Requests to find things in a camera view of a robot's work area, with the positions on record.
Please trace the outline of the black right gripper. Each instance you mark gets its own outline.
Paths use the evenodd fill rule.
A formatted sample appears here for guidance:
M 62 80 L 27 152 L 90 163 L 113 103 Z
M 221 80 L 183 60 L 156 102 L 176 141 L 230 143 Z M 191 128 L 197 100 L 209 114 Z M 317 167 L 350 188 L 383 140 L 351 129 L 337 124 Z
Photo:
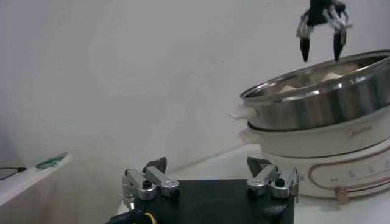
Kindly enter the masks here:
M 305 63 L 308 62 L 310 35 L 313 31 L 309 24 L 325 24 L 326 22 L 334 30 L 333 52 L 335 61 L 339 60 L 341 52 L 346 45 L 347 29 L 352 27 L 346 11 L 346 5 L 338 0 L 310 0 L 310 7 L 300 17 L 296 31 L 296 37 L 300 40 L 300 51 Z

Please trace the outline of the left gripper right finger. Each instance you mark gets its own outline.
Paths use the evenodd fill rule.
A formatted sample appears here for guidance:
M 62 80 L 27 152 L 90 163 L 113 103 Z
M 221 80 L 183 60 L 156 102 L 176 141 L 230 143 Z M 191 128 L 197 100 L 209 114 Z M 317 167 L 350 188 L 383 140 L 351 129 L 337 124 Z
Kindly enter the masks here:
M 280 169 L 269 160 L 250 156 L 246 161 L 252 174 L 246 181 L 246 197 L 250 201 L 270 194 L 278 200 L 293 198 L 295 203 L 299 202 L 300 175 L 295 167 Z

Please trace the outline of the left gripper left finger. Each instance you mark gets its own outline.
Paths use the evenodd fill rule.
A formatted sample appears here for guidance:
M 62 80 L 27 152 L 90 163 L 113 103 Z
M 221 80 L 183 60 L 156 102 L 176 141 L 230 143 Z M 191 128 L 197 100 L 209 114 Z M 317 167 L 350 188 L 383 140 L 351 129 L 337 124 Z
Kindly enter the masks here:
M 122 175 L 123 203 L 133 209 L 136 198 L 151 201 L 157 197 L 157 191 L 163 198 L 177 198 L 180 195 L 178 180 L 165 175 L 168 160 L 161 157 L 149 161 L 141 171 L 126 169 Z

